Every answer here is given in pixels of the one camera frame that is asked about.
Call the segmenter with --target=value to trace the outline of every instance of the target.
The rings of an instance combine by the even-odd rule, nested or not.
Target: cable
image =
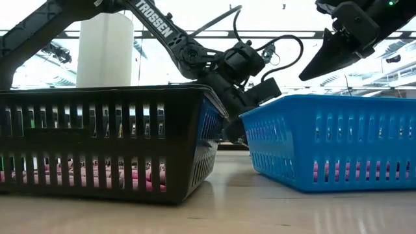
[[[228,10],[226,13],[222,14],[221,16],[211,20],[210,22],[208,22],[207,24],[205,24],[204,26],[200,27],[197,31],[189,34],[190,38],[195,37],[196,35],[200,34],[201,32],[207,30],[209,27],[217,24],[219,21],[225,19],[226,17],[230,16],[232,13],[237,12],[237,14],[240,12],[242,6],[236,6],[234,8],[232,8],[231,10]]]
[[[274,55],[279,58],[279,62],[277,64],[273,64],[272,61],[270,61],[270,64],[273,65],[273,66],[279,66],[280,61],[281,61],[280,56],[276,52],[274,53]]]
[[[138,60],[138,83],[140,82],[140,73],[142,71],[143,38],[140,45],[140,58]]]
[[[239,10],[239,11],[235,14],[235,16],[234,16],[234,20],[233,20],[233,31],[234,31],[234,35],[235,35],[235,38],[236,38],[239,42],[241,42],[241,37],[240,37],[239,32],[238,32],[238,30],[237,30],[237,18],[239,17],[240,12],[241,12],[241,10]]]
[[[52,55],[52,53],[50,53],[42,63],[46,62],[51,57],[51,55]]]
[[[344,77],[345,77],[346,88],[348,89],[348,93],[350,93],[350,96],[352,96],[351,91],[350,91],[350,86],[348,85],[348,78],[346,77],[345,73],[344,73]]]
[[[302,55],[304,54],[304,43],[301,41],[301,39],[299,39],[299,37],[294,36],[294,35],[283,35],[283,36],[279,36],[279,37],[277,37],[277,38],[275,38],[275,39],[273,39],[273,40],[271,40],[271,41],[267,42],[264,46],[262,46],[262,47],[260,47],[260,48],[256,49],[256,51],[260,51],[260,50],[262,50],[262,49],[266,48],[268,45],[270,45],[270,44],[272,44],[272,43],[274,43],[274,42],[277,42],[278,40],[281,40],[281,39],[293,39],[293,40],[296,40],[296,41],[299,43],[299,46],[300,46],[300,52],[299,52],[299,55],[298,55],[298,57],[297,57],[297,58],[296,58],[293,62],[291,62],[290,64],[288,64],[288,65],[286,65],[286,66],[282,66],[282,67],[280,67],[280,68],[274,68],[274,69],[271,69],[270,71],[267,71],[267,72],[266,72],[266,73],[265,73],[265,74],[261,77],[261,82],[265,81],[266,77],[267,77],[268,75],[270,75],[271,73],[278,72],[278,71],[280,71],[280,70],[283,70],[283,69],[286,69],[286,68],[289,68],[289,67],[293,66],[294,64],[296,64],[296,63],[300,60],[300,58],[301,58],[301,57],[302,57]]]

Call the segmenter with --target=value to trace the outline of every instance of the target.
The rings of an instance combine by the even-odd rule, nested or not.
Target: black robotic arm
[[[416,15],[415,0],[317,0],[317,10],[329,14],[332,34],[299,78],[303,81],[345,68],[374,53],[374,47]]]
[[[10,89],[16,69],[71,23],[88,20],[100,13],[130,10],[164,46],[184,77],[210,86],[215,91],[229,114],[225,126],[228,139],[232,142],[245,141],[244,126],[238,116],[278,97],[281,92],[274,79],[267,79],[248,91],[241,85],[265,67],[257,52],[267,45],[254,49],[251,41],[244,43],[239,39],[235,21],[240,9],[241,6],[235,7],[196,32],[187,34],[173,23],[171,14],[164,16],[152,0],[47,0],[0,37],[0,89]],[[194,39],[198,33],[235,12],[234,31],[239,41],[232,48],[225,52],[215,51],[203,47]],[[297,40],[302,55],[303,44],[295,36],[281,36],[269,45],[282,38]]]

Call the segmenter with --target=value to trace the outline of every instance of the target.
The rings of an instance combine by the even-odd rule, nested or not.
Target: white cylinder
[[[130,86],[133,32],[133,22],[119,13],[81,22],[77,88]]]

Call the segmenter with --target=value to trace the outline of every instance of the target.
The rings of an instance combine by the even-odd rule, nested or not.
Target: table surface
[[[302,194],[220,151],[179,207],[0,196],[0,233],[415,233],[416,192]]]

